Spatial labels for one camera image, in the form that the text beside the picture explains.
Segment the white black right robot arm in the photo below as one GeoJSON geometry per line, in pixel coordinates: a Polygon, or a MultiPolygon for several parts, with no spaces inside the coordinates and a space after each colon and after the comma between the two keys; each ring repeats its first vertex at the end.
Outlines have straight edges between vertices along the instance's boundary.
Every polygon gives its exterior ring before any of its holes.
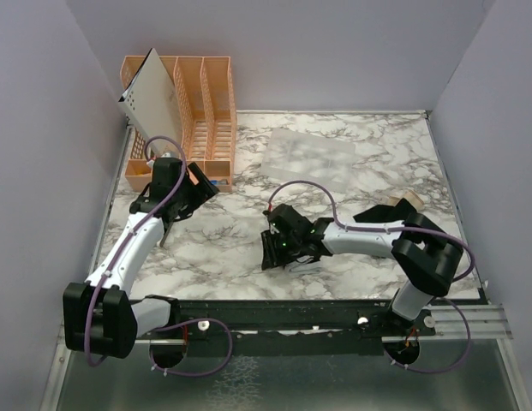
{"type": "Polygon", "coordinates": [[[433,299],[448,294],[463,257],[462,242],[418,212],[402,220],[354,225],[332,217],[312,222],[286,204],[263,214],[268,224],[260,233],[264,271],[314,264],[341,254],[396,261],[407,277],[385,314],[386,328],[396,335],[412,329],[421,310],[433,299]]]}

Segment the black white boxer briefs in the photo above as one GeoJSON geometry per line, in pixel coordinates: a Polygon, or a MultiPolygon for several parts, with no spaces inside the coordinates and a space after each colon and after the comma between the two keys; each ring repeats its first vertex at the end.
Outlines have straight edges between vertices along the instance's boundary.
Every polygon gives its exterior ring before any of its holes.
{"type": "Polygon", "coordinates": [[[292,263],[287,264],[284,267],[284,270],[289,273],[309,273],[317,271],[321,267],[321,261],[318,259],[305,259],[305,260],[297,260],[292,263]]]}

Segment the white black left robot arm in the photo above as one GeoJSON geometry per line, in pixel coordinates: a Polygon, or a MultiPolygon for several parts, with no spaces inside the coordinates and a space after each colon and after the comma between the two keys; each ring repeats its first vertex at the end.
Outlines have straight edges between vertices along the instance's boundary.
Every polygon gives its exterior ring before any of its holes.
{"type": "Polygon", "coordinates": [[[89,356],[123,359],[135,340],[149,331],[173,337],[181,318],[166,297],[129,299],[136,275],[174,223],[190,218],[213,196],[212,184],[196,162],[158,158],[152,180],[129,206],[119,239],[82,283],[63,292],[66,346],[89,356]]]}

